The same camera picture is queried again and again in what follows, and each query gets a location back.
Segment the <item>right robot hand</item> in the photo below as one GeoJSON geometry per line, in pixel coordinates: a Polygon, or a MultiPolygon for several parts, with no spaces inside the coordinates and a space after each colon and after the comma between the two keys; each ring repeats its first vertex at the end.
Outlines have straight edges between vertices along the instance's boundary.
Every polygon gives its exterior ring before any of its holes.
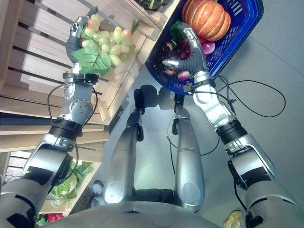
{"type": "Polygon", "coordinates": [[[164,59],[162,63],[168,67],[188,71],[197,79],[200,77],[202,77],[203,80],[211,79],[202,45],[194,30],[190,25],[183,22],[177,26],[177,29],[186,35],[190,43],[191,54],[184,60],[164,59]]]}

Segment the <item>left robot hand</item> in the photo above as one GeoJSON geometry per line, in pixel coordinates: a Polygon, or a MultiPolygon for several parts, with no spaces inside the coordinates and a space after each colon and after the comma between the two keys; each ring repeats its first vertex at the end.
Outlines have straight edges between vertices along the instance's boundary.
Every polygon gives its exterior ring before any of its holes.
{"type": "Polygon", "coordinates": [[[77,19],[73,22],[69,38],[66,41],[66,54],[68,58],[72,62],[72,72],[79,72],[80,66],[78,60],[72,55],[75,51],[81,49],[80,44],[80,37],[81,37],[81,29],[87,23],[88,19],[93,15],[96,14],[98,11],[98,7],[93,7],[85,16],[78,16],[77,19]]]}

